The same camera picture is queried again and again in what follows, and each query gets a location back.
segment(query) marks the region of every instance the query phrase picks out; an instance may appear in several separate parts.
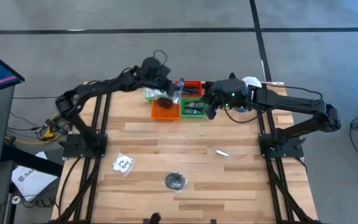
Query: orange container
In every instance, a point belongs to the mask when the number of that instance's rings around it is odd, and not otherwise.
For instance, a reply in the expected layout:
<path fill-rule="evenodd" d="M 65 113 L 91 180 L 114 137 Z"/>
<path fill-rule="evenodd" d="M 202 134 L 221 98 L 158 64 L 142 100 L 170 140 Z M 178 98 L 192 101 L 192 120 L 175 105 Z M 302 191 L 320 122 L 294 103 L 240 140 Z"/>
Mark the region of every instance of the orange container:
<path fill-rule="evenodd" d="M 152 102 L 152 118 L 156 120 L 177 120 L 180 118 L 180 105 L 173 104 L 169 109 L 162 108 L 157 104 L 157 100 Z"/>

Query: wood plank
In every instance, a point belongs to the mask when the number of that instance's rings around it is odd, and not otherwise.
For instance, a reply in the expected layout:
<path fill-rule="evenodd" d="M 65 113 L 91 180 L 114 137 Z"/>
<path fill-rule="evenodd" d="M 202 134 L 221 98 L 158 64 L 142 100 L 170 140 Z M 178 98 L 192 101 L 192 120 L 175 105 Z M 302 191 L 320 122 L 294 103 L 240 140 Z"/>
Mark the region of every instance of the wood plank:
<path fill-rule="evenodd" d="M 284 88 L 268 88 L 286 95 Z M 81 112 L 86 124 L 91 123 L 95 102 L 96 98 L 90 99 Z M 237 124 L 219 110 L 212 121 L 189 118 L 159 122 L 151 119 L 150 110 L 142 90 L 113 93 L 106 129 L 108 146 L 99 169 L 92 223 L 142 223 L 153 212 L 161 214 L 162 223 L 209 223 L 210 219 L 218 223 L 275 223 L 265 159 L 257 138 L 258 121 Z M 239 120 L 256 115 L 255 111 L 229 113 Z M 273 110 L 272 114 L 276 127 L 293 124 L 288 111 Z M 214 154 L 216 149 L 229 153 L 230 159 Z M 119 153 L 135 159 L 126 177 L 112 170 Z M 61 180 L 73 163 L 74 159 L 65 162 Z M 310 217 L 317 218 L 305 168 L 292 158 L 283 158 L 283 164 L 291 194 Z M 68 179 L 63 208 L 78 191 L 82 167 L 83 159 Z M 187 186 L 179 194 L 163 184 L 171 172 L 181 172 L 187 178 Z M 81 218 L 85 218 L 87 206 L 88 195 Z M 52 218 L 57 216 L 55 208 Z"/>

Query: gray floor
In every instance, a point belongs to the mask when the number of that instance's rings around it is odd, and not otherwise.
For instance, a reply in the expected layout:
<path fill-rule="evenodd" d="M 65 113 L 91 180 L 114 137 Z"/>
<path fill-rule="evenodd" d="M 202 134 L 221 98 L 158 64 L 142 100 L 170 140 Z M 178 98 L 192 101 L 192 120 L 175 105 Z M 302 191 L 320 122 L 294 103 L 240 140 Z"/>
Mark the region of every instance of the gray floor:
<path fill-rule="evenodd" d="M 257 0 L 257 8 L 264 28 L 358 27 L 356 0 Z M 252 26 L 247 0 L 0 0 L 0 30 Z M 340 131 L 307 135 L 306 164 L 319 219 L 358 223 L 358 154 L 349 140 L 349 122 L 358 116 L 358 32 L 264 33 L 263 38 L 273 81 L 320 91 L 340 110 Z M 156 49 L 168 54 L 172 78 L 213 81 L 235 72 L 264 79 L 252 32 L 0 35 L 0 58 L 26 78 L 16 96 L 56 96 L 87 80 L 114 77 Z M 42 124 L 56 109 L 53 100 L 15 100 L 12 112 Z M 296 122 L 306 118 L 294 114 Z M 16 118 L 9 125 L 28 127 Z M 354 139 L 358 146 L 358 132 Z M 60 159 L 56 144 L 22 148 Z M 46 222 L 51 212 L 20 206 L 15 223 Z"/>

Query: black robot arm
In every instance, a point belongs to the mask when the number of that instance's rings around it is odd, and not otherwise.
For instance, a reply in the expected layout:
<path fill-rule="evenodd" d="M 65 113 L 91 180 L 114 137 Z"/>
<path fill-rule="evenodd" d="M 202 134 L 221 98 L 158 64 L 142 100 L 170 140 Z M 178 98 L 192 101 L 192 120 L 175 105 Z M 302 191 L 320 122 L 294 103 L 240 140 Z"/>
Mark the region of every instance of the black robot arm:
<path fill-rule="evenodd" d="M 222 107 L 245 108 L 267 111 L 280 109 L 304 114 L 312 118 L 289 128 L 275 128 L 270 135 L 270 145 L 279 146 L 284 139 L 295 138 L 314 131 L 332 132 L 341 127 L 339 113 L 323 100 L 309 100 L 278 95 L 272 90 L 249 85 L 242 80 L 230 78 L 215 82 L 203 96 L 208 104 L 206 114 L 213 119 L 216 110 Z"/>
<path fill-rule="evenodd" d="M 170 69 L 155 57 L 148 57 L 141 67 L 125 69 L 112 80 L 91 81 L 59 96 L 55 103 L 60 115 L 80 132 L 79 135 L 69 135 L 66 142 L 60 142 L 65 148 L 63 156 L 101 157 L 104 155 L 107 136 L 96 133 L 79 116 L 90 98 L 115 91 L 135 91 L 142 87 L 166 91 L 168 95 L 172 95 L 178 87 L 167 78 L 169 72 Z"/>

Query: paper on floor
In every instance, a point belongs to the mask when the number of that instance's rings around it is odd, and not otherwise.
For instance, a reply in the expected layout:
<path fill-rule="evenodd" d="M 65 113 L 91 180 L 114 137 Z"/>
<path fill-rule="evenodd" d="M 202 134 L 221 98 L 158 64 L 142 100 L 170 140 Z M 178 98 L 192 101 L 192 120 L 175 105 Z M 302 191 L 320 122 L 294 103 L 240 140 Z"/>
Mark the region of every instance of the paper on floor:
<path fill-rule="evenodd" d="M 36 156 L 47 159 L 47 155 L 44 152 L 39 152 Z M 28 195 L 24 197 L 28 202 L 33 200 L 56 178 L 54 175 L 44 174 L 43 172 L 22 166 L 18 166 L 12 173 L 12 181 L 23 196 Z"/>

